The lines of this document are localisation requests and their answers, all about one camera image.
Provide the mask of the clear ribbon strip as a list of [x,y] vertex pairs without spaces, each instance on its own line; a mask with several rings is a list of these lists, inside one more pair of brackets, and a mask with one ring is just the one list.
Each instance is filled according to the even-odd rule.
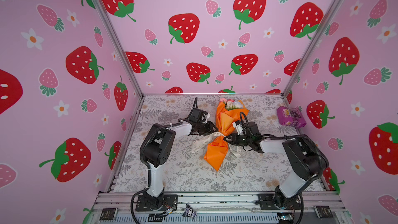
[[[192,149],[191,149],[190,153],[199,152],[204,146],[210,144],[211,142],[213,142],[218,137],[222,137],[222,140],[223,140],[225,135],[222,134],[221,132],[214,132],[214,133],[212,133],[210,135],[204,136],[203,138],[194,141],[193,144],[192,144]],[[236,158],[241,157],[241,151],[242,151],[241,148],[239,148],[239,147],[233,148],[233,146],[231,144],[229,144],[229,143],[227,143],[227,145],[228,145],[229,151]]]

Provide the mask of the orange wrapping paper sheet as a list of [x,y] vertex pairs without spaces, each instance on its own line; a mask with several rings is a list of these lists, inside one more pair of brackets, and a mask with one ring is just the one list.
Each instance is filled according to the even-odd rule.
[[[243,104],[243,109],[235,109],[228,111],[226,109],[226,104],[219,101],[216,109],[216,127],[218,132],[221,132],[225,136],[232,134],[235,131],[233,123],[239,119],[239,113],[243,112],[245,114],[249,113],[249,110],[245,107],[243,101],[227,99],[227,101],[239,101]],[[213,169],[219,171],[221,168],[225,157],[229,151],[227,142],[222,140],[222,137],[216,138],[213,142],[207,145],[206,154],[204,155],[204,160],[210,164]]]

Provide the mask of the white blue fake rose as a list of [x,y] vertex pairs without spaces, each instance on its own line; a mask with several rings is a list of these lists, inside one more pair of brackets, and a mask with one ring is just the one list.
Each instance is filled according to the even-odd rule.
[[231,105],[231,109],[235,110],[235,109],[243,109],[244,106],[241,102],[239,101],[234,101]]

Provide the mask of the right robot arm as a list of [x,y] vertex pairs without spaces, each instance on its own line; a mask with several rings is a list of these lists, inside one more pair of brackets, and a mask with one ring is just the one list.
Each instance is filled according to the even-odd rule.
[[248,121],[244,113],[233,123],[235,131],[223,138],[228,144],[249,147],[257,153],[285,154],[292,167],[288,177],[275,188],[273,202],[278,209],[289,207],[300,199],[302,192],[319,179],[329,161],[316,144],[306,135],[274,136],[261,134],[257,124]]

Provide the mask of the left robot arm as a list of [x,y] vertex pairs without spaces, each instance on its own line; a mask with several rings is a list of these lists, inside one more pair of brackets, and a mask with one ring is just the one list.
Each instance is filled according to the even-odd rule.
[[209,136],[218,132],[218,128],[209,120],[209,113],[199,109],[195,98],[192,109],[186,118],[166,125],[154,124],[140,147],[140,161],[147,167],[148,184],[145,189],[136,192],[130,203],[134,222],[139,223],[135,207],[148,206],[160,210],[167,202],[164,200],[163,165],[168,160],[174,141],[191,135]]

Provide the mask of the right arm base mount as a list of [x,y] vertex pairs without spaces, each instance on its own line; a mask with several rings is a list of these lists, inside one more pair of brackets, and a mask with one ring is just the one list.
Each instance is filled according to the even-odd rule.
[[302,206],[301,198],[299,195],[286,198],[281,192],[268,194],[258,194],[256,205],[260,205],[261,210],[300,210]]

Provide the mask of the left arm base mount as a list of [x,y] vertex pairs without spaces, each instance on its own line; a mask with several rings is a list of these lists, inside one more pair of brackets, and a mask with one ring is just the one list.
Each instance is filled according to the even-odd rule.
[[145,192],[139,195],[135,210],[138,212],[166,211],[175,209],[177,204],[178,195],[169,195],[162,191],[158,197],[153,197]]

